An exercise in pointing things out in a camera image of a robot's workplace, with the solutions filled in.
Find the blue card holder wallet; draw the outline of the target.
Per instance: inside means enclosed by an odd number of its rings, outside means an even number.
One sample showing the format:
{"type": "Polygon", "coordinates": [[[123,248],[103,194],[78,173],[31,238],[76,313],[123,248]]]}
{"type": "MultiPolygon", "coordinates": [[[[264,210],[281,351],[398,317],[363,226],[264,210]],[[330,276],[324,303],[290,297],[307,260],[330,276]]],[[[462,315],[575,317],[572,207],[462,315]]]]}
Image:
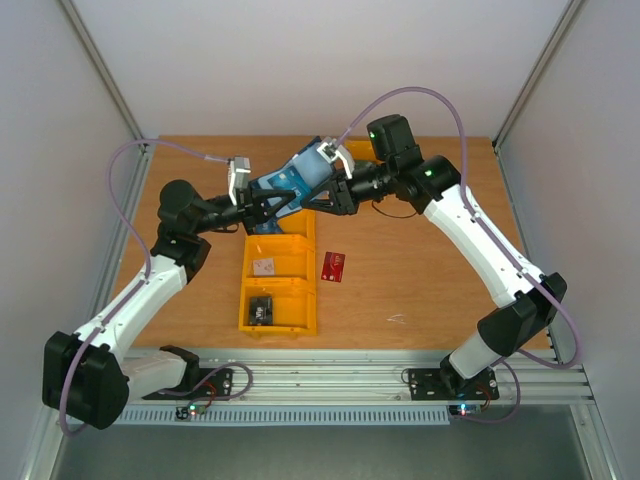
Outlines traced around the blue card holder wallet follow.
{"type": "Polygon", "coordinates": [[[261,190],[290,190],[295,193],[296,198],[278,210],[277,219],[299,212],[301,200],[332,174],[331,164],[317,151],[320,144],[321,139],[316,136],[282,167],[249,183],[252,188],[261,190]]]}

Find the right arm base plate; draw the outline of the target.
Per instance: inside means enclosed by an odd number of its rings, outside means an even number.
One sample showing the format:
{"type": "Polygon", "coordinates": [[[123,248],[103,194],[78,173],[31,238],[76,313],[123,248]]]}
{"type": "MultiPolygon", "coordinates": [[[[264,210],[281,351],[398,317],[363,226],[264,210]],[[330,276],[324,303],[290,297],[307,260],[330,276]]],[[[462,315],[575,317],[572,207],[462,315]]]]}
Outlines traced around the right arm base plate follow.
{"type": "Polygon", "coordinates": [[[500,393],[495,372],[486,368],[472,379],[448,378],[440,368],[408,370],[408,388],[413,401],[498,400],[500,393]]]}

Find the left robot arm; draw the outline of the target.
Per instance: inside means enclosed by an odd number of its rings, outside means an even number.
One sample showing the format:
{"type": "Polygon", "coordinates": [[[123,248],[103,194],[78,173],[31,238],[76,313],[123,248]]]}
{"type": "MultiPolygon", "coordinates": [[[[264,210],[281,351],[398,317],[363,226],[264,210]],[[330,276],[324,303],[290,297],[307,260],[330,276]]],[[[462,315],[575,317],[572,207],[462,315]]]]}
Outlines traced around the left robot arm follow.
{"type": "Polygon", "coordinates": [[[202,198],[185,180],[160,192],[157,240],[131,282],[93,319],[72,334],[54,333],[44,347],[43,402],[58,412],[67,436],[79,434],[67,420],[102,430],[132,400],[159,392],[189,398],[202,384],[199,358],[165,346],[148,359],[129,361],[127,352],[158,311],[204,265],[211,249],[204,232],[233,225],[252,230],[293,201],[292,190],[245,186],[231,195],[202,198]]]}

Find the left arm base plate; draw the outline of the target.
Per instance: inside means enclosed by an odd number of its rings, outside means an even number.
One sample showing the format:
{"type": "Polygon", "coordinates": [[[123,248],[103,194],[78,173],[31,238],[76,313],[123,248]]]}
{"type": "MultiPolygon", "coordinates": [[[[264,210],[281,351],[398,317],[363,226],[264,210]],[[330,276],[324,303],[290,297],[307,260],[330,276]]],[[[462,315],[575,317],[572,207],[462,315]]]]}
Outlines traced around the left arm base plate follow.
{"type": "Polygon", "coordinates": [[[215,375],[209,376],[205,383],[198,389],[190,392],[184,396],[176,396],[173,394],[163,394],[161,392],[155,392],[144,396],[143,399],[147,401],[187,401],[201,397],[210,397],[212,391],[215,391],[217,395],[228,396],[231,394],[231,387],[233,386],[233,370],[231,368],[224,368],[215,375]]]}

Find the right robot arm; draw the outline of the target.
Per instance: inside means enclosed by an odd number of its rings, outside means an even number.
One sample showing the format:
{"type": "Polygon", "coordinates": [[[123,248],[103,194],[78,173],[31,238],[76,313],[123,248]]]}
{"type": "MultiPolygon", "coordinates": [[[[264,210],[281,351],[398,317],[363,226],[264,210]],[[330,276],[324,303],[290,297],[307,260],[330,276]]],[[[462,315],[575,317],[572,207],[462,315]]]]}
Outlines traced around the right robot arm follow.
{"type": "Polygon", "coordinates": [[[408,120],[393,114],[367,132],[376,163],[356,166],[346,148],[323,139],[312,152],[330,166],[301,202],[305,209],[354,215],[361,203],[395,195],[441,230],[479,275],[496,308],[476,332],[440,363],[434,385],[448,399],[463,397],[491,366],[520,350],[553,321],[567,290],[544,274],[485,215],[456,167],[444,156],[423,157],[408,120]]]}

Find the red credit card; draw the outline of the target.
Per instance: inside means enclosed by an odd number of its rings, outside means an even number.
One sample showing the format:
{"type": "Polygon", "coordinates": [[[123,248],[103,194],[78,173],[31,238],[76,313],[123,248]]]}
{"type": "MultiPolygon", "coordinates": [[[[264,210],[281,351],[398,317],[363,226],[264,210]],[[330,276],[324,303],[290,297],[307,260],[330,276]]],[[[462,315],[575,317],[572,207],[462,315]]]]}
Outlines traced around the red credit card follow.
{"type": "Polygon", "coordinates": [[[329,282],[340,283],[343,277],[345,260],[345,254],[327,252],[323,260],[321,279],[329,282]]]}

